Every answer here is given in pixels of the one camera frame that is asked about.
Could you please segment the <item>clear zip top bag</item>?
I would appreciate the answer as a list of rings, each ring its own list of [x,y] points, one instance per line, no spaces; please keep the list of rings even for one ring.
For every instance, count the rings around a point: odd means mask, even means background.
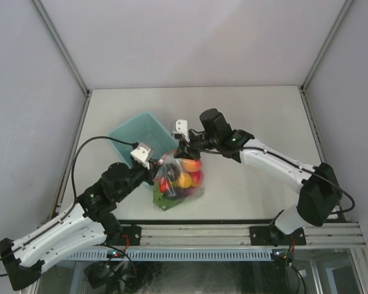
[[[204,194],[204,172],[201,160],[178,158],[175,151],[159,160],[154,179],[153,204],[167,211]]]

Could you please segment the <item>teal plastic bin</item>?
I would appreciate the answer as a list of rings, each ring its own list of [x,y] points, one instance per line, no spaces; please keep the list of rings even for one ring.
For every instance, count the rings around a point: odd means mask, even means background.
[[[144,143],[153,150],[151,158],[157,160],[178,147],[178,141],[150,112],[127,120],[108,136],[127,143]]]

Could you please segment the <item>dark purple fake eggplant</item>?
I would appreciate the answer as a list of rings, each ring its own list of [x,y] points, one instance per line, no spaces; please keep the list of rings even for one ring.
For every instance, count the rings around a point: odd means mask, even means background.
[[[177,164],[166,164],[164,166],[164,176],[170,181],[174,182],[179,179],[181,174],[180,166]]]

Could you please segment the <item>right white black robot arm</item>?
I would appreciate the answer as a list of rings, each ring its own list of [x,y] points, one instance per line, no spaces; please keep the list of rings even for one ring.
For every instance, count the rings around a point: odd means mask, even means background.
[[[334,213],[344,191],[330,165],[322,162],[314,166],[285,156],[253,134],[233,129],[216,108],[204,111],[199,119],[204,128],[201,132],[190,129],[184,119],[174,122],[172,134],[178,140],[177,158],[195,160],[201,153],[216,152],[268,172],[298,194],[297,203],[280,211],[266,227],[267,243],[280,246],[306,225],[322,226]]]

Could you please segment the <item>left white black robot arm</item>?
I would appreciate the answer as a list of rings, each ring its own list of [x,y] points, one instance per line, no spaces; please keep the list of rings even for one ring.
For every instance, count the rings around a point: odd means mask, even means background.
[[[152,184],[160,164],[112,164],[76,203],[19,239],[0,241],[0,256],[15,291],[37,281],[68,256],[91,246],[120,242],[122,228],[113,210],[142,183]]]

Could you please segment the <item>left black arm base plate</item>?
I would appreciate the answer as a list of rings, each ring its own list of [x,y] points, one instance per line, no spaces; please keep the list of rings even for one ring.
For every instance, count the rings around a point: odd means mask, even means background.
[[[142,228],[137,225],[124,226],[109,232],[105,243],[109,246],[138,246]]]

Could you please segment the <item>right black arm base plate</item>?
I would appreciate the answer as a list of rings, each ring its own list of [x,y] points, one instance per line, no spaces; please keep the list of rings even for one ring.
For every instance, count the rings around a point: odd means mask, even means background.
[[[303,228],[285,235],[268,225],[257,225],[249,227],[249,234],[252,246],[288,246],[292,241],[298,246],[307,244]]]

